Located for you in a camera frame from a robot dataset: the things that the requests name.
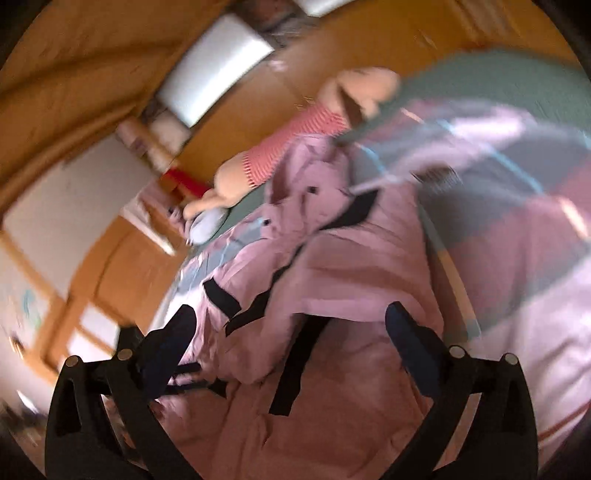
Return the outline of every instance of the black mount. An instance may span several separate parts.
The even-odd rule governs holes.
[[[499,361],[481,360],[459,346],[447,349],[432,330],[416,324],[400,302],[388,307],[385,323],[408,373],[434,404],[381,480],[536,478],[534,412],[517,357],[507,353]],[[110,360],[67,359],[48,418],[48,479],[202,478],[149,407],[150,400],[178,393],[168,384],[175,374],[199,370],[198,364],[178,365],[195,330],[194,310],[183,305],[165,328],[145,338],[136,327],[123,329]],[[481,394],[478,410],[457,459],[434,470],[474,393]],[[101,395],[113,398],[147,470],[124,458]]]

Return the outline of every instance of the plush toy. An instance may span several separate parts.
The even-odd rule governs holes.
[[[214,207],[236,205],[247,193],[271,178],[289,142],[300,134],[338,135],[379,114],[391,99],[400,78],[391,70],[369,67],[345,70],[320,89],[316,103],[254,148],[224,162],[214,177],[214,188],[183,211],[186,219]]]

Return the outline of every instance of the red object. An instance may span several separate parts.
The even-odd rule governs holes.
[[[178,168],[170,168],[163,177],[174,180],[179,185],[185,187],[188,191],[190,191],[193,195],[197,198],[201,198],[203,194],[210,190],[211,187],[206,183],[202,183],[191,178],[187,173],[179,170]]]

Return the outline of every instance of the black strap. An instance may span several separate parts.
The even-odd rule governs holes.
[[[226,398],[226,386],[228,386],[228,382],[216,378],[215,382],[213,382],[207,388],[214,392],[216,395],[219,395],[222,398]]]
[[[192,374],[201,371],[201,365],[199,362],[191,362],[190,364],[179,365],[173,373],[173,377],[177,375]]]
[[[318,337],[328,324],[329,317],[316,317],[309,315],[299,335],[295,339],[287,360],[275,397],[269,408],[271,415],[287,417],[291,412],[291,406],[300,393],[301,376],[310,359],[312,349],[318,341]]]
[[[321,232],[322,230],[328,230],[331,228],[355,226],[366,221],[376,199],[378,198],[378,193],[378,190],[370,190],[369,192],[357,195],[341,215],[332,222],[321,227],[318,231]]]
[[[214,279],[210,278],[203,282],[203,288],[205,289],[207,298],[229,319],[236,316],[242,310],[237,299],[221,288]]]
[[[283,276],[283,274],[291,267],[294,260],[300,254],[303,245],[300,245],[293,256],[291,257],[291,261],[285,266],[281,267],[271,277],[271,285],[267,290],[264,292],[259,293],[255,299],[252,301],[251,306],[249,306],[244,312],[236,315],[234,318],[230,319],[230,321],[225,326],[226,337],[229,336],[235,330],[238,330],[245,325],[248,325],[255,320],[258,320],[263,317],[265,314],[265,310],[267,309],[267,304],[269,303],[269,297],[271,296],[271,290],[275,283],[279,281],[279,279]]]
[[[348,226],[355,226],[367,220],[367,217],[374,206],[376,199],[378,198],[378,191],[371,190],[370,192],[363,193],[353,199],[353,201],[349,204],[347,209],[339,215],[338,218],[333,220],[330,223],[321,227],[318,231],[328,230],[331,228],[344,228]],[[230,321],[225,326],[226,336],[229,336],[232,332],[235,332],[241,327],[248,325],[255,320],[262,318],[265,314],[265,310],[267,309],[267,304],[269,303],[269,297],[271,296],[271,290],[277,281],[283,276],[283,274],[293,265],[293,262],[296,258],[300,255],[300,252],[304,248],[305,244],[300,245],[296,251],[294,252],[293,256],[289,264],[285,267],[281,267],[277,270],[271,279],[271,285],[267,290],[262,293],[259,293],[254,301],[252,302],[251,306],[248,307],[244,312],[237,314],[234,318],[229,317]],[[222,307],[215,303],[218,308],[222,311]]]
[[[196,382],[180,385],[166,385],[166,388],[164,389],[164,395],[179,395],[188,390],[199,390],[201,388],[209,388],[207,380],[198,380]]]

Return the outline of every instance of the red striped shirt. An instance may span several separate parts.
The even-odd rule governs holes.
[[[312,105],[298,113],[287,125],[244,154],[244,171],[251,187],[271,178],[289,142],[298,135],[337,135],[349,128],[346,120],[323,105]]]

